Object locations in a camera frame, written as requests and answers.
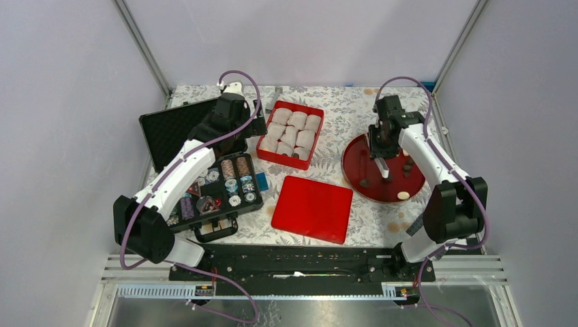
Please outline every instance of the red plastic box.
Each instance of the red plastic box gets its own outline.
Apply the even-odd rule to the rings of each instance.
[[[311,159],[313,158],[313,153],[315,151],[315,146],[317,145],[317,140],[319,139],[319,133],[321,132],[321,127],[323,126],[323,119],[325,117],[325,112],[321,109],[307,107],[307,106],[303,106],[300,104],[292,104],[290,102],[277,101],[277,102],[275,102],[275,105],[273,107],[273,111],[269,115],[269,119],[267,121],[267,127],[269,127],[269,123],[271,122],[271,119],[273,119],[273,114],[275,113],[277,108],[287,108],[291,111],[301,111],[301,112],[304,112],[305,114],[314,114],[316,116],[321,117],[321,122],[319,122],[319,127],[317,128],[317,132],[315,133],[315,140],[313,141],[313,147],[311,148],[311,153],[309,154],[309,158],[307,158],[307,160],[301,160],[301,159],[289,157],[286,155],[280,155],[278,153],[273,153],[273,152],[261,150],[261,149],[259,149],[259,147],[261,145],[261,141],[263,141],[263,138],[265,136],[261,136],[259,138],[259,142],[257,142],[257,157],[259,159],[267,160],[270,162],[275,162],[277,164],[281,164],[281,165],[285,165],[285,166],[289,166],[289,167],[293,167],[293,168],[297,168],[297,169],[302,169],[302,170],[309,169],[309,165],[311,163]]]

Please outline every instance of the brown stain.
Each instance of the brown stain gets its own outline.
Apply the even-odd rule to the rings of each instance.
[[[387,230],[392,233],[399,233],[399,225],[394,222],[387,223]]]
[[[274,206],[268,206],[267,207],[267,214],[270,216],[273,216],[273,213],[275,212],[275,207]]]

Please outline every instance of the floral tablecloth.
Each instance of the floral tablecloth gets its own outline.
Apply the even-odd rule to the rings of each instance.
[[[274,87],[259,87],[264,104],[268,104],[274,94]],[[239,231],[232,236],[219,239],[218,243],[243,243],[255,245],[322,245],[337,246],[333,243],[296,235],[271,227],[271,217],[279,198],[285,176],[294,175],[316,181],[350,187],[341,168],[341,156],[348,143],[365,133],[367,126],[374,123],[376,114],[371,111],[377,88],[368,87],[283,87],[279,100],[304,104],[325,111],[325,119],[308,170],[297,170],[277,163],[257,158],[258,138],[248,140],[248,153],[252,156],[257,172],[265,172],[270,189],[262,192],[264,206],[259,211],[239,216]],[[255,89],[245,86],[245,96],[255,99]],[[407,111],[420,111],[425,115],[427,97],[418,87],[389,87],[382,95],[398,94],[402,106]],[[183,102],[194,103],[219,95],[215,86],[177,87],[171,108],[182,106]],[[437,138],[435,123],[430,122],[432,134]],[[399,204],[372,202],[354,192],[345,246],[392,247],[409,236],[405,230],[420,215],[429,197],[426,185],[417,195]],[[195,239],[192,231],[182,235]]]

